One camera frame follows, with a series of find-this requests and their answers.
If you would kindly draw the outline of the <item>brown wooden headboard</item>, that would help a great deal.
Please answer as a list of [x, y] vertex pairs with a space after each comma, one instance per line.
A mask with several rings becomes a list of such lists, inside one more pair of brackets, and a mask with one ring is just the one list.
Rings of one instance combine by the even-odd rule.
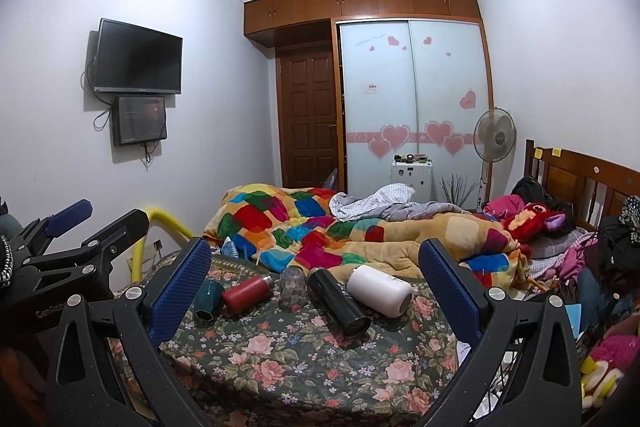
[[526, 176], [548, 194], [570, 202], [578, 227], [595, 230], [604, 217], [619, 216], [628, 196], [639, 195], [639, 173], [586, 154], [525, 142]]

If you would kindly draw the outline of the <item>small wall monitor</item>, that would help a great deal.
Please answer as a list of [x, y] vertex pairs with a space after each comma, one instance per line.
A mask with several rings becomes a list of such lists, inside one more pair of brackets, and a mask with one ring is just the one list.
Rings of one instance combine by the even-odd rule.
[[116, 96], [111, 114], [115, 146], [145, 144], [167, 138], [163, 96]]

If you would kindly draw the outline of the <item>frosted sliding wardrobe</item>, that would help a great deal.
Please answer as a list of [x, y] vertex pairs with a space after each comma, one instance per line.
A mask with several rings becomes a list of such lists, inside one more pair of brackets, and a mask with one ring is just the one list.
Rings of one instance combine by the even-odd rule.
[[479, 24], [342, 23], [338, 43], [349, 195], [368, 196], [392, 183], [393, 161], [430, 160], [437, 202], [446, 202], [442, 176], [480, 182], [472, 140], [490, 95]]

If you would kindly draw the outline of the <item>floral tablecloth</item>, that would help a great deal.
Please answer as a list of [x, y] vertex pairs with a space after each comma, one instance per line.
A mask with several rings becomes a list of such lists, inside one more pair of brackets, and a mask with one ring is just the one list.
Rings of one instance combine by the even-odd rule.
[[242, 315], [183, 317], [160, 352], [213, 426], [412, 426], [459, 367], [457, 339], [415, 269], [396, 320], [345, 338], [312, 300], [296, 311], [273, 294]]

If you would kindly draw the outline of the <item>large wall television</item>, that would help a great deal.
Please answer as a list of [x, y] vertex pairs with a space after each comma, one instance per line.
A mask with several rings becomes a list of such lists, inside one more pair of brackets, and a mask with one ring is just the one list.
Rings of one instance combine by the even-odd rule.
[[183, 38], [102, 18], [92, 87], [103, 93], [180, 94]]

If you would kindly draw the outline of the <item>dark green mug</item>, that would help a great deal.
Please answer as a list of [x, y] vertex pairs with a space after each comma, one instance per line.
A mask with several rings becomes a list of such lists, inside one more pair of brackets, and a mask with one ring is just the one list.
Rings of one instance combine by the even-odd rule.
[[215, 280], [206, 279], [193, 300], [193, 314], [201, 322], [211, 322], [218, 317], [224, 306], [224, 286]]

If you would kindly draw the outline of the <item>red plush toy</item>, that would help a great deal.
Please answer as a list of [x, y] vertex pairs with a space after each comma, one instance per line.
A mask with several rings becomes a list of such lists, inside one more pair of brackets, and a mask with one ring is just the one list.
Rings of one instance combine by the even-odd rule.
[[522, 211], [506, 219], [503, 226], [514, 241], [529, 244], [542, 233], [561, 228], [565, 218], [562, 211], [550, 210], [541, 202], [530, 202]]

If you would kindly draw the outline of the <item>dark dried plant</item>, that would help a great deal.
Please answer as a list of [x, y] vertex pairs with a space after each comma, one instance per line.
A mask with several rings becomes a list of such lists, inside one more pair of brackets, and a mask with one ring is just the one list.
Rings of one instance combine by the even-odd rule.
[[450, 173], [449, 176], [440, 178], [439, 186], [446, 202], [465, 210], [472, 210], [477, 207], [480, 182], [470, 181], [467, 176], [462, 176], [459, 173]]

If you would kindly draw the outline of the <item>brown wooden door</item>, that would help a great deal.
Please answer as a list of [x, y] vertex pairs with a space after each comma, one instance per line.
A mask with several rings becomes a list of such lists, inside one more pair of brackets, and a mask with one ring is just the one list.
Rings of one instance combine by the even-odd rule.
[[328, 44], [277, 52], [282, 181], [322, 187], [337, 172], [337, 110]]

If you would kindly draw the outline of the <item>black thermos bottle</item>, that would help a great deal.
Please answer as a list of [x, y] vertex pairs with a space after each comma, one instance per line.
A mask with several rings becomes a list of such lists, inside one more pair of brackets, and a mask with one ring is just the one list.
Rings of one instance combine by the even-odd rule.
[[356, 338], [367, 332], [371, 320], [344, 293], [329, 270], [312, 269], [307, 277], [307, 286], [312, 297], [320, 303], [344, 338]]

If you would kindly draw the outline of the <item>grey white bedsheet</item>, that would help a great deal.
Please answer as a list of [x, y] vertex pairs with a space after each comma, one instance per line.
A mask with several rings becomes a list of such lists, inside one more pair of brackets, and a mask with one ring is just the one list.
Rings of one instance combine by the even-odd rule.
[[373, 194], [356, 198], [344, 192], [336, 193], [329, 201], [331, 215], [338, 221], [381, 219], [388, 222], [431, 219], [439, 213], [462, 213], [466, 210], [451, 202], [416, 202], [416, 191], [407, 184], [387, 184]]

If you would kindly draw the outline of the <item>white small cabinet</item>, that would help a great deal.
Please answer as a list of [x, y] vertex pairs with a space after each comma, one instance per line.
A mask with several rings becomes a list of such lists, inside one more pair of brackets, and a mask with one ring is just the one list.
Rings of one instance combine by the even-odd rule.
[[430, 160], [402, 162], [393, 161], [390, 166], [390, 182], [410, 186], [415, 202], [429, 202], [433, 199], [433, 164]]

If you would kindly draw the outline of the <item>brown overhead cabinets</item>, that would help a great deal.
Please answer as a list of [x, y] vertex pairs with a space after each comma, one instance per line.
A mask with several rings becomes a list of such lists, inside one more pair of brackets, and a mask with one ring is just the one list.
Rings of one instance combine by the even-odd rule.
[[477, 0], [254, 0], [244, 4], [244, 35], [266, 48], [328, 40], [330, 20], [391, 15], [480, 18]]

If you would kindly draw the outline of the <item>standing electric fan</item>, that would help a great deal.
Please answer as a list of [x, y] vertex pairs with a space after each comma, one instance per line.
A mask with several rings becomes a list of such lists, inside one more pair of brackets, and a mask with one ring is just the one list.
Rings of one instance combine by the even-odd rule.
[[511, 155], [516, 143], [516, 127], [512, 115], [500, 107], [487, 109], [477, 119], [472, 143], [482, 163], [478, 192], [478, 208], [482, 208], [495, 187], [497, 165]]

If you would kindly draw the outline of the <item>red thermos bottle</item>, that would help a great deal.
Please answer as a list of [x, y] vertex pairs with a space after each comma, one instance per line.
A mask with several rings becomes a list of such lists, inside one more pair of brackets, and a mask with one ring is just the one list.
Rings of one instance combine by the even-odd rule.
[[222, 293], [227, 310], [234, 315], [262, 303], [272, 295], [273, 279], [270, 275], [254, 275]]

